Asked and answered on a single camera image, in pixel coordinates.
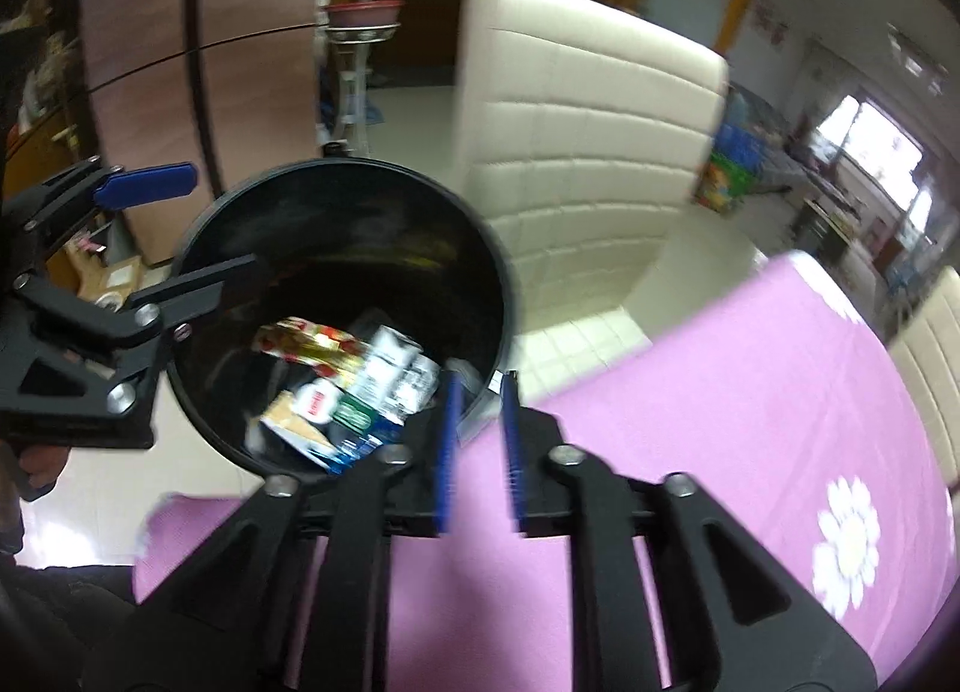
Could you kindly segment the person's left hand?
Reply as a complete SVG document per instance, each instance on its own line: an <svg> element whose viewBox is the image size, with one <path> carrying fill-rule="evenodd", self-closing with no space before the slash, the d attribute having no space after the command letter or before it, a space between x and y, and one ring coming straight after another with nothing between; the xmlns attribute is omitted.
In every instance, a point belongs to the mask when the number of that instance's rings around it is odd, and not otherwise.
<svg viewBox="0 0 960 692"><path fill-rule="evenodd" d="M20 490L21 497L26 502L34 502L55 487L67 467L70 450L53 445L31 445L16 453L14 458L26 481Z"/></svg>

